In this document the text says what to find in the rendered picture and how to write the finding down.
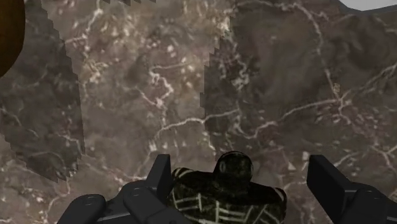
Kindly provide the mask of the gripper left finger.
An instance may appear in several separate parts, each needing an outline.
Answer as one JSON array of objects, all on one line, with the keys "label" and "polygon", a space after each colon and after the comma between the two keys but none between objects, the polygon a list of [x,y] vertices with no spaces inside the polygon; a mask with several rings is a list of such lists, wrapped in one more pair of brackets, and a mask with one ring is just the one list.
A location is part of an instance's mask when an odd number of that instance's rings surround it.
[{"label": "gripper left finger", "polygon": [[171,189],[170,155],[159,154],[146,179],[125,184],[111,200],[100,194],[75,198],[57,224],[190,224],[166,205]]}]

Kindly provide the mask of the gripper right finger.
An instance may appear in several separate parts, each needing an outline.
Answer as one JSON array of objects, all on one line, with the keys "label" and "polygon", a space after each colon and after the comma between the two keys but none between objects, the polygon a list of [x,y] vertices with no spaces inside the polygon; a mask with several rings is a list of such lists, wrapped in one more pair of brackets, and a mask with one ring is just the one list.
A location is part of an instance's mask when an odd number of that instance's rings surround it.
[{"label": "gripper right finger", "polygon": [[333,224],[397,224],[397,202],[349,180],[323,155],[309,157],[307,187]]}]

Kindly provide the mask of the black turtle figure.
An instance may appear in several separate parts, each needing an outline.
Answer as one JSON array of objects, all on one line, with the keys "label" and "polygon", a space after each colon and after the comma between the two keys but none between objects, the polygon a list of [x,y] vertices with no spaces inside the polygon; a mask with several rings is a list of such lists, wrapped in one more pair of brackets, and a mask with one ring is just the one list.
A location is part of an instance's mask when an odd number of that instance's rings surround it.
[{"label": "black turtle figure", "polygon": [[252,177],[253,162],[240,151],[222,154],[211,172],[178,167],[167,205],[193,224],[284,224],[286,192]]}]

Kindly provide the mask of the brown round object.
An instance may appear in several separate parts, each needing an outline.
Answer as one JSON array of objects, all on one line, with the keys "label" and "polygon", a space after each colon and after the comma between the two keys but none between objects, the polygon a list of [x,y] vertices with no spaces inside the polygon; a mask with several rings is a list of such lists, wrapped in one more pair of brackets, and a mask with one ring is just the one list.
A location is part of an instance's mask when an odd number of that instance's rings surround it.
[{"label": "brown round object", "polygon": [[0,78],[17,60],[24,44],[24,0],[0,0]]}]

